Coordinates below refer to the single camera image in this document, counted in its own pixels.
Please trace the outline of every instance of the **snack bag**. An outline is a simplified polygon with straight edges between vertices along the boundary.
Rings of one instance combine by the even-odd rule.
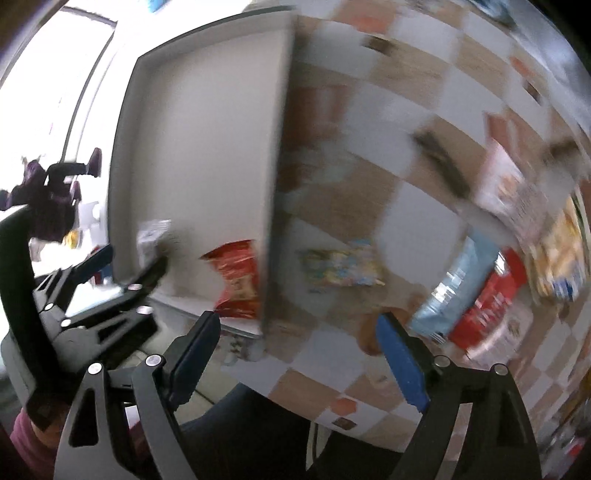
[[[525,178],[509,154],[495,140],[489,140],[486,161],[480,174],[478,189],[472,200],[480,208],[496,216],[512,212]]]
[[[151,220],[139,225],[135,245],[139,267],[145,268],[160,255],[170,254],[175,243],[171,233],[171,220]]]
[[[514,301],[490,335],[466,351],[466,357],[485,370],[494,364],[507,364],[515,356],[533,321],[531,309]]]
[[[260,307],[258,272],[251,240],[224,244],[201,257],[226,283],[214,311],[222,317],[256,319]]]
[[[448,338],[467,350],[481,343],[500,324],[517,290],[527,282],[525,267],[519,255],[507,248],[499,253],[495,269],[470,308],[456,324]]]
[[[306,250],[300,259],[308,282],[317,287],[384,285],[375,250],[367,240],[351,242],[348,250]]]
[[[495,266],[499,248],[473,230],[444,279],[417,310],[411,330],[437,343],[445,343],[464,312],[474,304]]]
[[[526,248],[540,238],[548,200],[539,185],[526,181],[514,162],[519,149],[517,139],[511,138],[507,121],[498,115],[487,115],[486,122],[489,131],[486,160],[473,189],[472,201],[498,217]]]
[[[569,197],[551,231],[529,248],[530,283],[539,297],[575,301],[584,286],[587,274],[580,222]]]

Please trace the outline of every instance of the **yellow object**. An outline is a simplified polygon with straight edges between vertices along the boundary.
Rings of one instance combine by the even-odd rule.
[[[583,235],[572,197],[551,231],[539,245],[530,247],[530,254],[535,269],[535,288],[541,297],[554,296],[556,282],[570,280],[575,271],[584,275]]]
[[[64,237],[64,245],[75,249],[78,248],[80,245],[80,231],[79,230],[70,230],[70,232]]]

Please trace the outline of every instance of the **pink fabric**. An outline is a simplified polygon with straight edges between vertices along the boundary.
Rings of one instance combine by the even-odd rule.
[[[146,460],[149,457],[150,450],[145,441],[144,431],[140,423],[136,423],[131,427],[130,436],[138,459],[140,461]],[[10,439],[17,449],[18,454],[37,480],[53,479],[57,449],[52,450],[40,442],[33,431],[31,419],[24,409],[21,410],[17,419],[14,421],[14,428],[10,434]]]
[[[33,431],[31,419],[24,410],[21,410],[14,421],[10,439],[35,478],[53,479],[57,450],[52,450],[40,442]]]

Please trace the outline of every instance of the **bright window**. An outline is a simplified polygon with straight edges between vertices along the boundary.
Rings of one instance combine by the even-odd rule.
[[[41,156],[44,167],[60,161],[79,96],[112,33],[111,25],[59,11],[27,45],[0,88],[0,188],[21,182],[21,155]]]

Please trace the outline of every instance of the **red snack bag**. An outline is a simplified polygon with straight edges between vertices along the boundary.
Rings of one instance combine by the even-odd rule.
[[[519,255],[512,248],[504,249],[474,306],[462,315],[448,339],[464,350],[478,345],[499,325],[517,290],[526,281]]]
[[[226,282],[214,311],[222,317],[256,319],[259,309],[258,273],[252,240],[224,244],[201,257]]]

